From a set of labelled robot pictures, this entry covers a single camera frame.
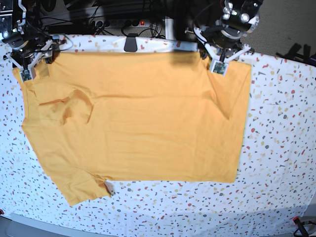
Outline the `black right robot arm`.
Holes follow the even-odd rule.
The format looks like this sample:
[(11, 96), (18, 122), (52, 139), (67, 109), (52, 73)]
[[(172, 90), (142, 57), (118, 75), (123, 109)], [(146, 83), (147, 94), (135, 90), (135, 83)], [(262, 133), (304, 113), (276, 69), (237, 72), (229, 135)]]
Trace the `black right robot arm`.
[(4, 60), (11, 60), (22, 71), (34, 67), (41, 60), (52, 64), (55, 51), (65, 41), (54, 39), (42, 29), (40, 11), (51, 12), (55, 7), (55, 0), (0, 2), (0, 41), (11, 48)]

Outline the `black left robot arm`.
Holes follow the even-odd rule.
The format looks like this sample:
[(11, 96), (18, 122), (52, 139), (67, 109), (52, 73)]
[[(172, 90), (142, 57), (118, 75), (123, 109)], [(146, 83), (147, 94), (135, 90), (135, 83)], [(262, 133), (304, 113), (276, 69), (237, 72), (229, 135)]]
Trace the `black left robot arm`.
[(192, 20), (187, 33), (195, 36), (202, 59), (211, 58), (207, 46), (215, 48), (220, 61), (246, 48), (241, 39), (260, 21), (262, 0), (193, 0)]

